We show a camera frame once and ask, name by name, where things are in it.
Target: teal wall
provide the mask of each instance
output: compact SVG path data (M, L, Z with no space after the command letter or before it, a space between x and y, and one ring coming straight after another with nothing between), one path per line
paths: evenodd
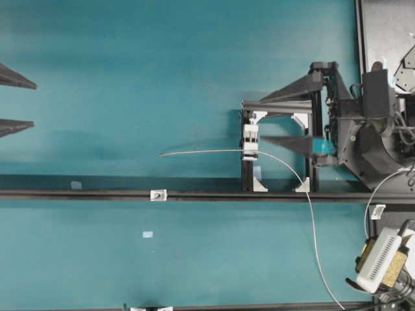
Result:
M157 155L236 147L240 101L312 61L336 60L355 82L354 18L352 0L3 0L0 61L39 89L1 88L1 117L36 127L1 139L0 173L238 178L236 154ZM300 132L289 119L261 131ZM261 148L303 170L301 157ZM264 178L290 177L258 163ZM333 291L368 299L344 282L362 206L316 211ZM0 309L330 301L311 234L304 204L0 202Z
M352 0L0 2L0 62L39 85L2 87L1 117L36 127L1 139L0 173L239 177L242 99L336 60L358 79ZM300 133L291 120L262 133ZM282 148L261 148L299 170ZM260 160L264 178L287 178Z
M321 259L341 301L361 205L316 205ZM331 301L306 204L3 202L0 308ZM143 231L153 231L143 238Z

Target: white bracket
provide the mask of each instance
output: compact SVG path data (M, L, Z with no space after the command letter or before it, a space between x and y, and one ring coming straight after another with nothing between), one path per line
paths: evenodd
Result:
M295 188L296 192L310 192L310 177L306 177L304 182Z
M268 192L268 188L265 188L262 183L254 176L254 192Z
M291 119L301 126L303 130L309 128L309 115L306 113L293 113Z
M146 308L130 308L130 311L146 311ZM166 306L163 308L157 308L157 311L173 311L172 306Z
M254 117L249 118L251 124L257 124L263 117L268 115L267 111L253 111L252 113L254 114Z
M372 213L370 214L370 220L380 220L386 204L376 204L373 207Z
M151 190L150 201L167 201L167 189Z

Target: gray cable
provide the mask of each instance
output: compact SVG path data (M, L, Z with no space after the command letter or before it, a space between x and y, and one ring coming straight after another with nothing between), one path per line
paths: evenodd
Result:
M373 198L374 198L374 196L375 196L376 192L379 190L379 188L383 185L383 183L384 183L385 181L387 181L388 179L390 179L390 178L394 177L395 175L398 175L398 174L400 174L400 173L402 173L402 172L406 172L406 171L408 171L408 170L410 170L410 168L401 168L401 169L397 170L396 172L392 173L391 175L389 175L388 177L386 177L384 180L382 180L382 181L381 181L381 182L380 182L380 183L376 186L375 190L373 190L372 195L370 196L369 201L368 201L368 203L366 204L366 208L365 208L365 210L364 210L363 227L364 227L364 234L366 235L366 238L369 238L368 228L367 228L367 223L366 223L366 221L367 221L367 219L368 219L369 205L370 205L370 203L372 202L372 200L373 200Z
M412 141L408 141L405 139L405 136L403 135L402 130L398 130L401 140L403 141L404 144L407 144L408 146L414 145L415 144L415 133L408 128L405 120L403 119L402 115L399 112L395 111L395 116L400 122L400 127L402 127L412 137Z
M174 155L178 155L178 154L208 154L208 153L217 153L217 152L243 152L243 149L217 149L217 150L197 150L197 151L181 151L181 152L170 152L170 153L165 153L165 154L160 154L161 157L164 156L174 156ZM271 159L274 159L278 162L280 162L281 164L285 165L300 181L301 185L304 184L303 180L301 179L301 177L297 174L297 172L293 169L292 166L290 166L288 163L284 162L283 160L281 160L280 158L268 154L266 152L262 152L262 151L256 151L255 152L257 154L263 154L264 156L268 156ZM313 223L313 240L314 240L314 251L315 251L315 255L316 255L316 261L317 261L317 266L318 266L318 271L320 272L320 276L322 278L322 281L324 283L324 287L326 287L327 292L329 293L329 295L331 296L331 298L336 302L336 304L341 307L342 310L345 310L345 308L342 306L342 304L337 300L337 298L335 297L335 295L333 294L333 292L331 291L330 286L328 285L327 281L326 281L326 277L324 275L323 269L322 269L322 265L320 262L320 252L318 250L318 244L317 244L317 230L316 230L316 220L314 217L314 208L313 205L311 204L311 199L310 199L310 195L308 193L308 191L304 191L305 195L307 196L308 202L309 202L309 206L310 206L310 212L311 212L311 221Z

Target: thin white cable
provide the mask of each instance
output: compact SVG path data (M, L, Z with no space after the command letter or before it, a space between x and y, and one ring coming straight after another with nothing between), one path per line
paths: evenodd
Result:
M363 219L363 227L364 227L364 234L366 235L366 238L369 238L369 233L368 233L368 228L367 228L367 219L368 219L368 211L369 211L369 206L370 203L372 202L376 192L379 190L379 188L390 178L394 177L395 175L398 175L402 172L406 172L410 170L410 168L400 168L399 170L397 170L396 172L392 173L391 175L389 175L388 177L386 177L384 180L382 180L375 188L375 190L373 190L372 195L369 198L368 203L366 204L366 208L364 210L364 219Z
M178 154L208 154L208 153L217 153L217 152L243 152L243 149L216 149L216 150L196 150L196 151L180 151L180 152L169 152L169 153L165 153L165 154L160 154L161 157L164 156L174 156L174 155L178 155ZM263 154L264 156L268 156L271 159L274 159L278 162L280 162L281 164L285 165L298 179L298 181L301 183L301 185L303 186L304 182L301 179L300 175L297 174L297 172L293 169L292 166L290 166L288 163L284 162L283 160L281 160L280 158L268 154L266 152L262 152L262 151L255 151L257 154ZM333 294L333 292L331 291L331 288L329 286L329 284L326 281L326 276L324 275L323 269L322 269L322 265L320 262L320 252L318 250L318 244L317 244L317 229L316 229L316 220L314 217L314 208L313 205L311 203L311 199L310 199L310 195L307 191L304 191L305 195L307 196L307 200L309 202L309 206L310 206L310 212L311 212L311 221L313 223L313 240L314 240L314 251L315 251L315 255L316 255L316 261L317 261L317 266L318 266L318 271L320 272L320 276L322 278L324 287L326 287L327 292L329 293L329 295L331 296L331 298L336 302L336 304L341 307L342 310L345 310L345 308L342 306L342 304L337 300L336 296Z

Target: cable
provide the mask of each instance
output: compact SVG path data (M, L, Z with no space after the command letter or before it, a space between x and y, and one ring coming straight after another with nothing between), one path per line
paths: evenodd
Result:
M354 88L355 87L358 87L359 88L359 91L361 92L362 86L363 85L361 83L353 83L352 85L350 85L349 91L350 91L350 94L353 96L354 99L357 99L357 95L355 93Z
M411 131L415 131L415 126L400 126L400 125L396 125L396 126L394 126L394 130L411 130Z
M403 223L403 225L402 225L401 229L399 230L398 235L403 236L403 234L405 233L405 231L409 228L409 225L410 225L410 224L415 224L415 219L407 219L407 220Z
M243 149L218 149L218 150L197 150L197 151L181 151L181 152L170 152L170 153L165 153L165 154L160 154L161 157L164 156L173 156L173 155L178 155L178 154L207 154L207 153L217 153L217 152L243 152ZM304 184L304 182L302 181L301 177L297 174L297 172L286 162L284 162L283 160L281 160L280 158L268 154L266 152L262 152L262 151L255 151L257 154L263 154L264 156L268 156L271 159L276 160L277 162L280 162L281 164L285 165L296 177L297 179L300 181L301 185ZM311 221L313 223L313 240L314 240L314 251L315 251L315 255L316 255L316 261L317 261L317 266L318 266L318 271L320 272L320 276L322 278L324 287L326 287L327 292L329 293L329 295L331 296L331 298L336 302L336 304L342 309L345 310L345 308L342 306L342 304L337 300L337 298L335 297L335 295L333 294L333 292L331 291L330 286L328 285L327 281L326 281L326 277L324 275L323 269L322 269L322 265L320 262L320 252L318 250L318 244L317 244L317 230L316 230L316 220L314 217L314 208L313 205L311 204L311 199L310 199L310 195L308 193L308 191L304 191L305 195L307 196L307 200L309 202L309 206L310 206L310 213L311 213Z
M401 137L402 142L408 146L414 145L415 144L415 133L407 126L405 120L403 119L402 115L399 112L395 111L395 116L397 118L396 122L400 125L400 128L403 128L403 130L405 130L412 137L412 141L408 141L403 135L402 130L398 130L399 136Z
M363 227L364 227L364 234L366 235L366 238L369 238L369 234L368 234L368 228L367 228L367 223L366 220L368 219L368 211L369 211L369 205L372 202L376 192L379 190L379 188L383 185L384 182L386 182L388 179L394 177L395 175L398 175L402 172L406 172L407 170L409 170L409 168L401 168L399 170L397 170L396 172L392 173L391 175L389 175L388 177L386 177L384 180L382 180L377 186L376 188L373 190L372 195L369 198L368 203L366 204L366 208L364 210L364 220L363 220Z
M350 309L343 309L343 310L344 311L363 311L363 310L369 310L369 309L377 308L378 306L387 306L387 305L391 305L391 304L402 303L405 300L407 300L406 297L399 298L399 299L396 299L396 300L392 300L392 301L389 301L387 303L373 303L373 304L368 305L368 306L360 306L358 308L350 308Z
M408 177L408 187L412 188L415 185L415 160L405 176Z
M356 282L353 282L348 277L346 277L346 280L345 281L346 281L346 284L349 285L349 287L352 290L355 290L356 292L359 292L359 293L362 293L362 294L366 294L366 295L369 295L369 296L372 296L372 297L377 297L378 295L387 294L387 293L391 292L391 290L381 290L381 291L378 290L375 294L371 294L371 293L367 292L366 290L363 290L363 289L361 290L361 289L357 288L355 286L355 285L357 285Z

